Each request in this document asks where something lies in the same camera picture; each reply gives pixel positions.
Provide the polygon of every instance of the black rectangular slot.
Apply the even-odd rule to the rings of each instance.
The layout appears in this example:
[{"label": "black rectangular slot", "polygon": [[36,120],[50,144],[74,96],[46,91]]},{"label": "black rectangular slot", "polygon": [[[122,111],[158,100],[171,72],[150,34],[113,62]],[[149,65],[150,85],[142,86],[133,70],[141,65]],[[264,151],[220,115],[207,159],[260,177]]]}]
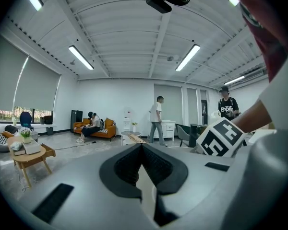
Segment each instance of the black rectangular slot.
[{"label": "black rectangular slot", "polygon": [[209,163],[205,164],[205,166],[209,167],[209,168],[212,168],[212,169],[215,169],[215,170],[224,171],[224,172],[227,172],[228,169],[229,169],[228,165],[212,163],[212,162],[209,162]]},{"label": "black rectangular slot", "polygon": [[32,213],[44,222],[50,223],[72,190],[73,186],[58,185]]}]

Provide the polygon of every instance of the white dresser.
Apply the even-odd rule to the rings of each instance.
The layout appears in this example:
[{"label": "white dresser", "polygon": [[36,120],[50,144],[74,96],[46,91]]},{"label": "white dresser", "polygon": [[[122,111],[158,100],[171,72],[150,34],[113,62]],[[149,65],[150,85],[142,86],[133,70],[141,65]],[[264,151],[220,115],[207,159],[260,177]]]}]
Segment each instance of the white dresser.
[{"label": "white dresser", "polygon": [[[163,138],[172,138],[172,140],[174,141],[175,121],[162,120],[161,125],[162,125],[162,131],[163,131]],[[159,138],[157,129],[155,130],[154,138]]]}]

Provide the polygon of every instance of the black and white tag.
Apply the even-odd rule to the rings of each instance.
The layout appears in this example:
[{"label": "black and white tag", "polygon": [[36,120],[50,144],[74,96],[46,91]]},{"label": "black and white tag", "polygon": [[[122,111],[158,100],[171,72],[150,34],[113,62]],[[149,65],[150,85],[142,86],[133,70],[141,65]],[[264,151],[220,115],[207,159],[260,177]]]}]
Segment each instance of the black and white tag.
[{"label": "black and white tag", "polygon": [[232,146],[236,144],[239,138],[242,136],[242,132],[238,130],[231,122],[223,120],[213,128],[224,137]]},{"label": "black and white tag", "polygon": [[208,155],[223,156],[228,152],[228,148],[224,143],[210,130],[201,143],[201,146]]}]

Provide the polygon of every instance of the gray pants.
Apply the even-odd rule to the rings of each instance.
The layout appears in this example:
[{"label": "gray pants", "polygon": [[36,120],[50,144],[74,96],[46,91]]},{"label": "gray pants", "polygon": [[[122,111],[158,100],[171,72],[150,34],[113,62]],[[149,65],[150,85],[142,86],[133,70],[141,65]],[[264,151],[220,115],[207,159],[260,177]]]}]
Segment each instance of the gray pants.
[{"label": "gray pants", "polygon": [[159,134],[159,143],[161,146],[165,146],[165,142],[163,139],[162,125],[159,122],[152,122],[152,127],[150,129],[150,135],[149,135],[149,143],[154,142],[154,134],[155,134],[156,128],[157,128],[158,134]]}]

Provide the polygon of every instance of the red shirt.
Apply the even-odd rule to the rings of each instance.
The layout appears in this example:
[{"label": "red shirt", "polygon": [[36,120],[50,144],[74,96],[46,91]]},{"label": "red shirt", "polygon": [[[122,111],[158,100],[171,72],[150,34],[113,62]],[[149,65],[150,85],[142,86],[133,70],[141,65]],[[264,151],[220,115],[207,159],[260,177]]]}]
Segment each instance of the red shirt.
[{"label": "red shirt", "polygon": [[263,54],[269,81],[278,73],[288,56],[288,34],[265,0],[240,0],[243,18]]}]

